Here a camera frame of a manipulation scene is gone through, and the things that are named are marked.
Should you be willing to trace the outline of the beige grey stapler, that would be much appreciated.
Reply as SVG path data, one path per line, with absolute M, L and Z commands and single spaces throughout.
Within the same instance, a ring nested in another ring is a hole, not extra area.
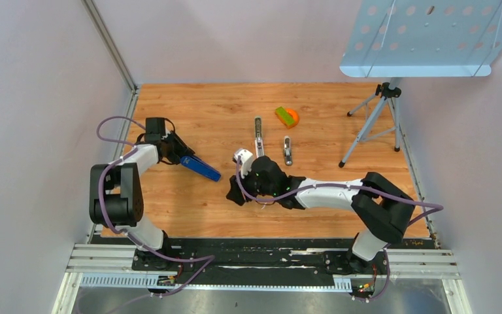
M 256 149 L 256 156 L 259 158 L 265 155 L 264 144 L 262 138 L 262 119 L 261 116 L 256 116 L 254 118 L 254 142 Z

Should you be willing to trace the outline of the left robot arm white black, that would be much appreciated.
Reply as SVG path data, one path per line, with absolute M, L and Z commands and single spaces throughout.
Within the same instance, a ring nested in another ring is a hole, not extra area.
M 178 258 L 167 234 L 144 215 L 141 175 L 160 163 L 188 169 L 202 163 L 176 128 L 168 125 L 173 125 L 168 118 L 147 118 L 127 154 L 90 169 L 90 220 L 114 234 L 126 235 L 141 251 L 149 253 L 149 262 L 158 270 L 169 269 Z

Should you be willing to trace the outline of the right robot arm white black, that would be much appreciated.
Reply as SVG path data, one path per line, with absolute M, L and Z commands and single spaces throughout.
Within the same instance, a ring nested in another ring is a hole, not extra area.
M 286 209 L 331 208 L 354 212 L 365 225 L 347 255 L 348 267 L 363 273 L 384 247 L 402 242 L 414 211 L 413 199 L 377 172 L 351 181 L 319 181 L 287 175 L 267 156 L 247 150 L 233 157 L 228 200 L 237 205 L 256 201 Z

